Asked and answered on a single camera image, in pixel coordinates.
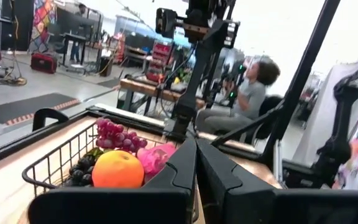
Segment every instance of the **orange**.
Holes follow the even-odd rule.
[[[105,152],[99,157],[92,171],[95,187],[139,188],[144,179],[144,169],[132,154],[120,150]]]

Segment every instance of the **black wire basket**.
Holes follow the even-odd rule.
[[[155,147],[165,143],[172,143],[180,147],[180,142],[169,141],[162,135],[150,134],[145,129],[139,130],[136,125],[133,128],[124,126],[125,131],[135,131],[139,138],[146,139],[147,148]],[[97,127],[96,123],[87,126],[84,130],[74,135],[63,144],[51,150],[48,154],[26,167],[22,173],[23,179],[34,186],[34,196],[37,197],[47,193],[51,189],[62,187],[64,181],[69,177],[69,170],[83,156],[96,148]],[[193,221],[198,219],[198,199],[195,194]]]

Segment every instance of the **robotic arm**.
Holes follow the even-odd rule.
[[[317,150],[319,159],[312,165],[313,171],[321,179],[319,184],[327,184],[330,187],[334,183],[339,166],[346,163],[351,157],[351,147],[347,135],[352,106],[358,99],[358,71],[344,77],[335,85],[334,97],[337,101],[337,108],[333,132],[326,144]],[[292,181],[289,176],[286,180],[289,187],[293,184]]]
[[[196,64],[186,92],[178,99],[174,113],[177,115],[173,130],[184,136],[192,118],[196,116],[196,92],[206,64],[211,56],[223,47],[233,48],[239,23],[224,21],[223,16],[228,6],[231,14],[235,1],[203,0],[189,1],[187,17],[180,17],[170,9],[157,9],[156,29],[163,37],[173,38],[176,27],[185,30],[185,37],[196,45]]]

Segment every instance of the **robot mount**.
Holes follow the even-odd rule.
[[[235,1],[231,2],[230,16],[234,3]],[[186,92],[179,97],[175,105],[173,113],[176,115],[176,121],[172,126],[173,129],[167,131],[181,136],[186,135],[188,125],[197,113],[196,92],[206,64],[222,48],[231,49],[234,46],[239,23],[223,20],[227,6],[227,1],[210,0],[209,4],[206,4],[206,1],[190,1],[186,18],[178,16],[175,11],[170,9],[157,9],[155,25],[157,33],[173,39],[176,27],[182,27],[185,30],[185,37],[196,46],[196,64],[191,79]]]

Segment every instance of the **person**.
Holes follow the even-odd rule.
[[[79,11],[75,13],[77,16],[84,16],[86,12],[86,6],[82,3],[78,6]],[[71,47],[70,62],[74,63],[74,58],[77,63],[80,63],[80,45],[78,42],[74,42]]]
[[[253,63],[245,79],[237,89],[237,99],[230,110],[203,109],[198,112],[195,126],[198,131],[214,134],[231,131],[250,124],[259,116],[259,109],[266,96],[266,86],[272,85],[280,75],[280,69],[271,59]],[[223,89],[230,94],[234,82],[224,82]]]

